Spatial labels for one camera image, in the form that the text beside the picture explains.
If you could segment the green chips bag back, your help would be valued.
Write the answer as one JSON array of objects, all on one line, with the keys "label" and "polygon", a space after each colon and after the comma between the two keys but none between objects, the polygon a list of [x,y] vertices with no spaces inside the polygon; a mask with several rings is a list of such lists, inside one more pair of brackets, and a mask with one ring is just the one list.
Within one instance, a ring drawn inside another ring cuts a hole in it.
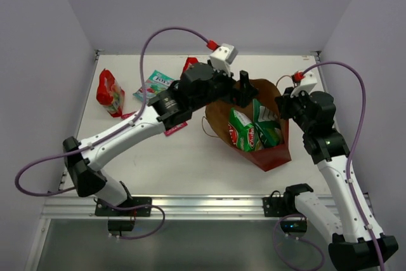
[{"label": "green chips bag back", "polygon": [[264,148],[276,147],[282,143],[282,130],[277,116],[259,100],[252,101],[253,124]]}]

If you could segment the green Chuba chips bag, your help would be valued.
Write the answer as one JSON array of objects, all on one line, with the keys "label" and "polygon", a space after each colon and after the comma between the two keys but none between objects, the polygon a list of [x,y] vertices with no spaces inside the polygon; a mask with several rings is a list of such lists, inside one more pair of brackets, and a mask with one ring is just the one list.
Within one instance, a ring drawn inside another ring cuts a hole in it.
[{"label": "green Chuba chips bag", "polygon": [[263,148],[253,122],[242,112],[231,108],[228,132],[233,145],[243,152],[254,152]]}]

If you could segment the red paper bag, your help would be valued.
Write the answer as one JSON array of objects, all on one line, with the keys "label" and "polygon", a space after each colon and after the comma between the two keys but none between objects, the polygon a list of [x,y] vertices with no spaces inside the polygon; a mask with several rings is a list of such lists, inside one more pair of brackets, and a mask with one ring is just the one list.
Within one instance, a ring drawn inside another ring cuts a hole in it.
[{"label": "red paper bag", "polygon": [[[252,79],[251,84],[259,90],[256,99],[259,100],[266,108],[270,109],[276,115],[279,115],[275,98],[281,93],[276,85],[266,79]],[[289,122],[283,119],[279,120],[282,128],[283,141],[276,147],[261,149],[254,152],[243,152],[233,143],[228,132],[229,112],[233,105],[218,100],[206,106],[205,117],[208,124],[216,136],[228,148],[239,153],[242,157],[255,164],[264,172],[275,169],[291,161],[289,152]]]}]

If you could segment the red candy packet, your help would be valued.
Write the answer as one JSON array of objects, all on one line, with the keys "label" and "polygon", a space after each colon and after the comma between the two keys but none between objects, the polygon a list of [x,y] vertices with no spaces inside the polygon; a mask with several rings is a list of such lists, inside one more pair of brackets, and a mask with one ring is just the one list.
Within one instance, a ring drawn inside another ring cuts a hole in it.
[{"label": "red candy packet", "polygon": [[188,124],[186,122],[183,122],[181,124],[177,124],[176,126],[172,127],[171,129],[165,131],[164,134],[166,136],[171,136],[172,134],[174,134],[175,132],[183,129],[186,126],[188,126]]},{"label": "red candy packet", "polygon": [[131,117],[134,114],[135,114],[135,112],[130,112],[130,113],[127,113],[127,114],[123,114],[123,115],[121,115],[121,119],[127,119],[128,117]]}]

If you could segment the teal Fox's candy bag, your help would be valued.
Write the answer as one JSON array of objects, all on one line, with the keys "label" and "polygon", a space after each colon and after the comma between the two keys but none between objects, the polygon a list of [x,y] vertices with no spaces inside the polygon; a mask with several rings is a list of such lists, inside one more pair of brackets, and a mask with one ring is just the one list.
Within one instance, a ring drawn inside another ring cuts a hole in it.
[{"label": "teal Fox's candy bag", "polygon": [[143,92],[145,91],[146,101],[148,102],[161,91],[168,89],[173,81],[173,78],[159,72],[158,70],[154,70],[150,77],[145,81],[145,90],[140,88],[133,93],[133,96],[142,102],[144,101]]}]

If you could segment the red gummy candy bag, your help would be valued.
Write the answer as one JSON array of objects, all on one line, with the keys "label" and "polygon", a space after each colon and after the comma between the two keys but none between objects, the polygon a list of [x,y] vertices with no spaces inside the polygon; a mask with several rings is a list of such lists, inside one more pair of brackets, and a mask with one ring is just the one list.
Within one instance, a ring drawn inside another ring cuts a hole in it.
[{"label": "red gummy candy bag", "polygon": [[121,88],[111,71],[103,69],[99,75],[96,100],[112,117],[123,113],[125,91]]}]

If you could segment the red snack bag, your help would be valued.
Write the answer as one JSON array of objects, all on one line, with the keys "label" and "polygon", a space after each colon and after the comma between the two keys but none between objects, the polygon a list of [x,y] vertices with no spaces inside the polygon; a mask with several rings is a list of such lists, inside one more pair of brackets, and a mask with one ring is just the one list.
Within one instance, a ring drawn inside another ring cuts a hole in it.
[{"label": "red snack bag", "polygon": [[183,66],[182,72],[187,71],[193,64],[198,63],[198,59],[195,57],[187,57],[186,62]]}]

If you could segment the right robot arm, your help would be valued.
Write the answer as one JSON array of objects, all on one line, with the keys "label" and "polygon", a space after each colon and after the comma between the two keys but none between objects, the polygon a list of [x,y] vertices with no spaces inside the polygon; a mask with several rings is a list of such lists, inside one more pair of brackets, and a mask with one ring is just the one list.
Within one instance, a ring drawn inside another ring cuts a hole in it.
[{"label": "right robot arm", "polygon": [[320,232],[336,270],[384,268],[398,250],[396,238],[379,226],[360,190],[349,161],[350,151],[334,128],[336,106],[322,91],[296,93],[287,88],[275,99],[283,119],[292,119],[303,132],[303,143],[327,182],[338,214],[334,215],[305,184],[287,187],[282,207],[288,215],[305,216]]}]

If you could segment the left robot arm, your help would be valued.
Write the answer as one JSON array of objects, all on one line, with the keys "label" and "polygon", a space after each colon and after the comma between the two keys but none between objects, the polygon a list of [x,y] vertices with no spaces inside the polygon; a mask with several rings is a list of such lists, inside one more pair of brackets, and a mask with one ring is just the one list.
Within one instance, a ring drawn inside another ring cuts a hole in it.
[{"label": "left robot arm", "polygon": [[115,214],[128,214],[130,194],[122,182],[104,173],[107,163],[143,140],[190,120],[193,112],[210,103],[222,100],[245,108],[258,93],[244,70],[236,81],[208,63],[192,65],[134,116],[90,138],[71,136],[63,141],[64,163],[77,195],[95,195],[109,203]]}]

